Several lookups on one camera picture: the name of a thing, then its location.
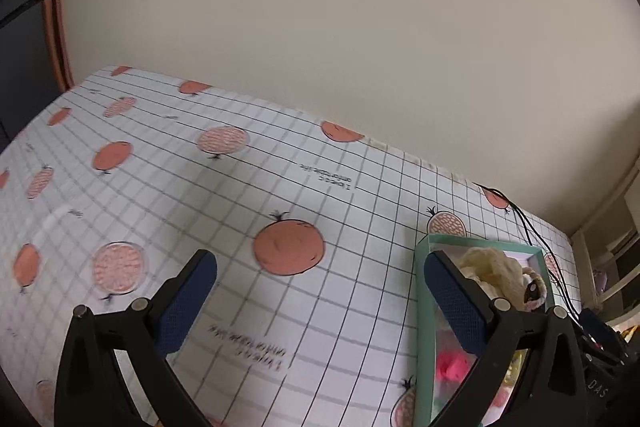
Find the teal shallow box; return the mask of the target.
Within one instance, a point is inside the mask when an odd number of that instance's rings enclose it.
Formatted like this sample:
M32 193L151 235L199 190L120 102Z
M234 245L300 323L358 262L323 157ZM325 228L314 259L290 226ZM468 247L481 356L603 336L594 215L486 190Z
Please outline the teal shallow box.
M457 260L472 247L494 247L515 259L523 268L536 271L550 285L544 251L537 246L477 239L470 236L427 234L414 248L414 293L416 294L416 402L413 426L427 426L434 414L435 363L437 351L437 306L424 279L424 262L431 251L445 251Z

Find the fruit print grid tablecloth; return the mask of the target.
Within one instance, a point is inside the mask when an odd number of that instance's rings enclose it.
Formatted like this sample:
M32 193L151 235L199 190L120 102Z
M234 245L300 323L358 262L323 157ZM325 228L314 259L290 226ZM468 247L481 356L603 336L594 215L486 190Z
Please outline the fruit print grid tablecloth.
M416 373L413 248L439 221L555 254L572 247L473 182L299 110L107 67L1 155L1 366L39 425L72 311L149 297L201 248L218 277L169 361L226 426L405 424Z

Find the pink hair roller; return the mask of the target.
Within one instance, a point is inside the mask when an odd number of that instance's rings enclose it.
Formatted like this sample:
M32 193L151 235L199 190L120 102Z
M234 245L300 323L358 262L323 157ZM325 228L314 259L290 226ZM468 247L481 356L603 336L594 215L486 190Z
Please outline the pink hair roller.
M436 355L436 381L462 383L470 370L470 362L462 350L442 351Z

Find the pastel beaded hair band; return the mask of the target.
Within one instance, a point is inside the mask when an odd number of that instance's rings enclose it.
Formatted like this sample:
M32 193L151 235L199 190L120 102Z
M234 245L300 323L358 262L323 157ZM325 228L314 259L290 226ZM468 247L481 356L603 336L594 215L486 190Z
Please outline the pastel beaded hair band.
M548 291L544 279L531 267L523 267L525 279L524 311L533 312L544 307Z

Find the dark window frame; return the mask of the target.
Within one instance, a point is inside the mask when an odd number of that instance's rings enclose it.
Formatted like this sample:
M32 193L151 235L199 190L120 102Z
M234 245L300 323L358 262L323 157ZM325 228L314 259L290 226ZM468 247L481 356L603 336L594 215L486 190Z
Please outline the dark window frame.
M1 147L73 87L61 0L1 0Z

